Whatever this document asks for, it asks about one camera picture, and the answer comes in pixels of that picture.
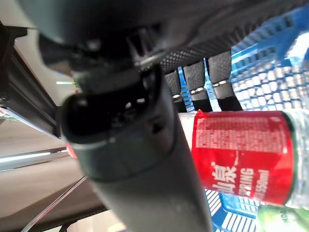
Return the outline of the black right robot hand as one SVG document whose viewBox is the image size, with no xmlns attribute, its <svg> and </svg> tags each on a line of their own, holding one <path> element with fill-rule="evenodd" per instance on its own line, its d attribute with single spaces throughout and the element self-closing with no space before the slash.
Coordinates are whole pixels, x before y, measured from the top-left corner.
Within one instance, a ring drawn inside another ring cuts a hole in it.
<svg viewBox="0 0 309 232">
<path fill-rule="evenodd" d="M 133 232 L 212 222 L 165 74 L 229 51 L 303 0 L 21 0 L 44 64 L 81 93 L 59 121 L 103 204 Z"/>
</svg>

